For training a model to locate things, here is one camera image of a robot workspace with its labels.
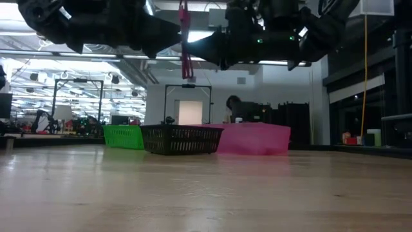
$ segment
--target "basket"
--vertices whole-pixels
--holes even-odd
[[[103,126],[106,146],[143,150],[142,131],[139,126]]]
[[[146,151],[161,155],[214,153],[218,149],[221,128],[200,126],[142,126]]]

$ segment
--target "yellow cable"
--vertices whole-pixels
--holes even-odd
[[[360,137],[363,138],[364,122],[365,122],[365,107],[366,107],[366,87],[368,85],[368,14],[365,14],[365,83],[363,91],[363,107],[362,107],[362,128],[360,129]]]

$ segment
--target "green basket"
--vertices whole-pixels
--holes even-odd
[[[143,150],[142,131],[139,126],[103,126],[106,146]]]

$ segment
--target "white box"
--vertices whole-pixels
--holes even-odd
[[[350,17],[358,16],[361,14],[394,16],[394,0],[360,0],[360,3],[354,9]]]

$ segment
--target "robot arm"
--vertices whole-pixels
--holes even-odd
[[[297,0],[234,0],[228,4],[226,33],[189,43],[190,52],[226,70],[236,63],[287,60],[292,70],[301,61],[316,62],[344,37],[349,15],[359,0],[334,0],[317,17]],[[262,18],[265,28],[258,24]],[[299,32],[306,28],[303,37]]]
[[[315,62],[341,42],[349,15],[360,0],[320,0],[320,17],[298,0],[233,0],[228,28],[188,43],[187,51],[222,70],[237,63],[287,60]],[[120,45],[148,57],[181,42],[180,26],[144,12],[145,0],[17,0],[30,27],[53,43],[82,53],[85,43]],[[307,28],[305,36],[299,32]]]
[[[180,42],[180,27],[144,12],[145,0],[17,0],[27,24],[77,53],[83,45],[129,46],[155,58]]]

